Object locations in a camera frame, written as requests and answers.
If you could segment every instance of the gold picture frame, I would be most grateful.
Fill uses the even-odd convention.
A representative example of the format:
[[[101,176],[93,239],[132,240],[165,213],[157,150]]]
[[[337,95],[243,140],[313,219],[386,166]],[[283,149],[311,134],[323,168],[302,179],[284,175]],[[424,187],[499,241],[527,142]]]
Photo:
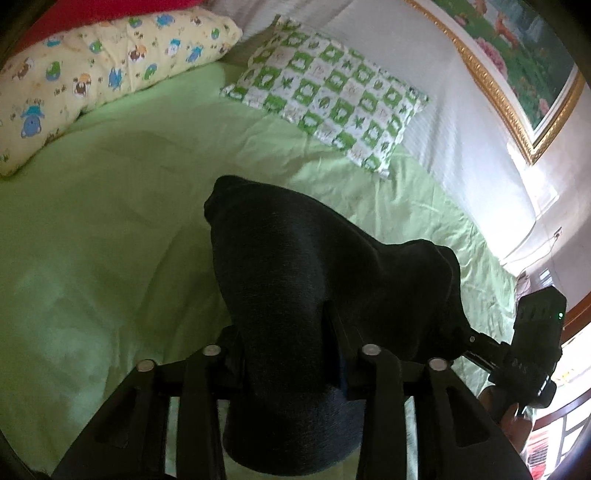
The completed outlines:
[[[425,15],[453,42],[474,81],[502,118],[525,160],[530,165],[535,164],[562,129],[583,92],[586,82],[576,66],[547,118],[544,118],[540,127],[534,131],[520,112],[519,105],[516,105],[507,95],[508,85],[503,89],[498,75],[494,75],[493,69],[483,65],[482,58],[475,54],[475,51],[479,51],[476,41],[472,38],[466,41],[460,38],[456,30],[461,29],[461,26],[454,25],[454,19],[431,0],[405,0],[405,2]],[[472,49],[467,43],[473,43]]]

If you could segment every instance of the yellow cartoon pillow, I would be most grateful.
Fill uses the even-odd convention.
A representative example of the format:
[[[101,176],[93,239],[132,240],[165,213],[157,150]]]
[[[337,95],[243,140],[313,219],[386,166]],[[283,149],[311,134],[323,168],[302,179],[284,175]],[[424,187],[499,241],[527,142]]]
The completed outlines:
[[[121,18],[54,35],[0,70],[0,175],[81,112],[221,58],[242,31],[203,8]]]

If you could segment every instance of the green bed sheet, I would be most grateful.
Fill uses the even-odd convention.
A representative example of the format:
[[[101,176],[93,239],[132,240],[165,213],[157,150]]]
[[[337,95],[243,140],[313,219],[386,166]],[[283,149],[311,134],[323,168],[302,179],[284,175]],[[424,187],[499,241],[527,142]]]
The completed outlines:
[[[221,98],[241,71],[210,64],[103,106],[0,181],[0,427],[33,467],[56,466],[138,360],[184,359],[230,322],[203,217],[223,174],[309,194],[385,243],[453,248],[470,322],[511,337],[515,279],[404,149],[381,179]],[[484,372],[454,368],[482,388]],[[226,467],[230,479],[268,478]],[[353,455],[312,478],[355,468]]]

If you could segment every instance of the pillow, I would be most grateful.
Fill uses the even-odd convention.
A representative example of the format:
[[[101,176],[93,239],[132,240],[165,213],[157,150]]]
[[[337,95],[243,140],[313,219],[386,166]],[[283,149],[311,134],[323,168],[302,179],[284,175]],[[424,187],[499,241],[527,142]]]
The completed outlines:
[[[121,17],[169,10],[185,10],[203,0],[57,0],[22,36],[17,50],[23,50],[53,34]]]
[[[287,17],[222,92],[280,114],[384,177],[404,128],[428,101],[360,52]]]
[[[221,58],[242,32],[194,7],[54,35],[0,71],[0,174],[14,173],[81,112]]]

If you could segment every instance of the pink flower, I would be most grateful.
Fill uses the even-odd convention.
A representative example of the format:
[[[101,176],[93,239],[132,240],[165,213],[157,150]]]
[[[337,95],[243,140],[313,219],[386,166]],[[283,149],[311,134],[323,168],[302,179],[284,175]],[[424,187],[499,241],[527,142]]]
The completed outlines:
[[[478,46],[484,53],[486,53],[486,56],[492,60],[497,70],[501,72],[501,75],[503,75],[503,78],[506,80],[509,73],[507,72],[507,65],[505,64],[505,60],[503,60],[501,52],[498,51],[493,44],[487,42],[482,37],[477,38],[476,43],[478,43]]]
[[[550,111],[550,105],[548,105],[548,100],[546,100],[545,98],[541,98],[540,99],[540,113],[542,114],[542,117],[546,116],[549,111]]]

